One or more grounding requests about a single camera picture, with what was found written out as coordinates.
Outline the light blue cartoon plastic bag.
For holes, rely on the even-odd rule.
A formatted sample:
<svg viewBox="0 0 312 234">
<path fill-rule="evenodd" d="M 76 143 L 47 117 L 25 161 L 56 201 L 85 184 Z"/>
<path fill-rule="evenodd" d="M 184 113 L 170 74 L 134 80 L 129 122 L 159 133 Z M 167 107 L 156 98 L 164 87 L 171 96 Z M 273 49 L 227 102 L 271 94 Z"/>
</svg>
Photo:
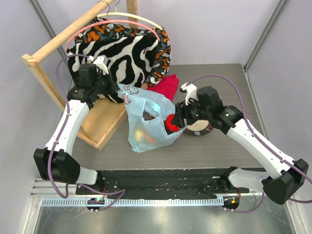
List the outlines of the light blue cartoon plastic bag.
<svg viewBox="0 0 312 234">
<path fill-rule="evenodd" d="M 163 146 L 173 144 L 180 137 L 184 129 L 178 132 L 167 134 L 164 126 L 164 121 L 167 116 L 175 113 L 174 104 L 164 95 L 137 88 L 130 85 L 118 84 L 120 90 L 118 96 L 123 99 L 129 122 L 128 141 L 132 146 L 132 150 L 137 153 L 142 153 L 148 150 L 153 150 Z M 158 113 L 156 119 L 144 121 L 142 114 L 146 111 L 150 114 Z M 145 134 L 143 141 L 134 139 L 134 131 L 140 130 Z M 150 136 L 156 143 L 151 143 L 147 140 Z"/>
</svg>

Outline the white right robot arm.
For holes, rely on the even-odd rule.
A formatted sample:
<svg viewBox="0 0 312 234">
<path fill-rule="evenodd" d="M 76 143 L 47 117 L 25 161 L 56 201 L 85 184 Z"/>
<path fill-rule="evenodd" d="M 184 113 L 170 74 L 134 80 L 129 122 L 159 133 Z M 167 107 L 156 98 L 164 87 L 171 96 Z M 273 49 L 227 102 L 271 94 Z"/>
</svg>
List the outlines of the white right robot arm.
<svg viewBox="0 0 312 234">
<path fill-rule="evenodd" d="M 223 105 L 218 92 L 211 86 L 198 89 L 185 83 L 180 91 L 185 100 L 175 105 L 175 114 L 166 120 L 166 126 L 175 131 L 199 120 L 208 121 L 213 128 L 242 145 L 265 169 L 264 172 L 231 168 L 220 180 L 223 191 L 236 188 L 263 192 L 271 201 L 283 205 L 304 184 L 308 163 L 294 160 L 281 152 L 257 131 L 236 107 Z"/>
</svg>

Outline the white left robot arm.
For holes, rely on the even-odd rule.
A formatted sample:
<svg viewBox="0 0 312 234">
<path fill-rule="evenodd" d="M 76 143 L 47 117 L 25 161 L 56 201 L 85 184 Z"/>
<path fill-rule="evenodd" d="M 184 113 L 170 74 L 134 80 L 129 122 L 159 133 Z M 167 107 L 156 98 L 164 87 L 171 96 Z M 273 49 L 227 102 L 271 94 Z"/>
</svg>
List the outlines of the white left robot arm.
<svg viewBox="0 0 312 234">
<path fill-rule="evenodd" d="M 104 183 L 95 170 L 80 166 L 72 157 L 81 124 L 99 96 L 115 94 L 119 86 L 103 62 L 83 64 L 74 87 L 68 92 L 64 113 L 48 143 L 36 149 L 34 160 L 43 180 L 53 178 L 67 184 L 87 184 L 92 194 L 100 194 Z"/>
</svg>

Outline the red apple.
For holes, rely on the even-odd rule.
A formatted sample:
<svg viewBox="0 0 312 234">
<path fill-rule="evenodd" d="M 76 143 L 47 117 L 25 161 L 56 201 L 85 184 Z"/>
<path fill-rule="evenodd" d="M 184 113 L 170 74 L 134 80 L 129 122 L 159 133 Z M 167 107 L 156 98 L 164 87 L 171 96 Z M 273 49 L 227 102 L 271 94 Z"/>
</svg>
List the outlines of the red apple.
<svg viewBox="0 0 312 234">
<path fill-rule="evenodd" d="M 172 120 L 174 119 L 174 114 L 170 114 L 167 116 L 166 120 L 164 121 L 164 126 L 167 134 L 172 134 L 175 132 L 178 132 L 180 130 L 180 127 L 172 124 Z"/>
</svg>

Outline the yellow pear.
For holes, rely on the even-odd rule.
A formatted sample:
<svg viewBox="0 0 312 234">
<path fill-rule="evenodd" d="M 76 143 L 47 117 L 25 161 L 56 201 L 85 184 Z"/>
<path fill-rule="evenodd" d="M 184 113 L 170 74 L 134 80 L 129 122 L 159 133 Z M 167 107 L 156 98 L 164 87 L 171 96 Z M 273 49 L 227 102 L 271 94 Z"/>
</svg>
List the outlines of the yellow pear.
<svg viewBox="0 0 312 234">
<path fill-rule="evenodd" d="M 145 134 L 140 130 L 134 131 L 134 139 L 136 141 L 143 141 L 145 139 Z"/>
</svg>

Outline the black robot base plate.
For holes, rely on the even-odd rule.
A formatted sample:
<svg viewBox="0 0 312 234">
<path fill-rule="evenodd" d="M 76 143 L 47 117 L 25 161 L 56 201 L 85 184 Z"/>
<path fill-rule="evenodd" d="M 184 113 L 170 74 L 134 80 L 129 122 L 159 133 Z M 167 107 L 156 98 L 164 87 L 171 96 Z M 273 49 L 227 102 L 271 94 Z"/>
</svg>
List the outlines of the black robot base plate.
<svg viewBox="0 0 312 234">
<path fill-rule="evenodd" d="M 122 199 L 214 199 L 217 194 L 248 193 L 247 188 L 236 188 L 225 178 L 229 169 L 153 169 L 99 171 L 92 189 L 112 193 L 124 189 Z"/>
</svg>

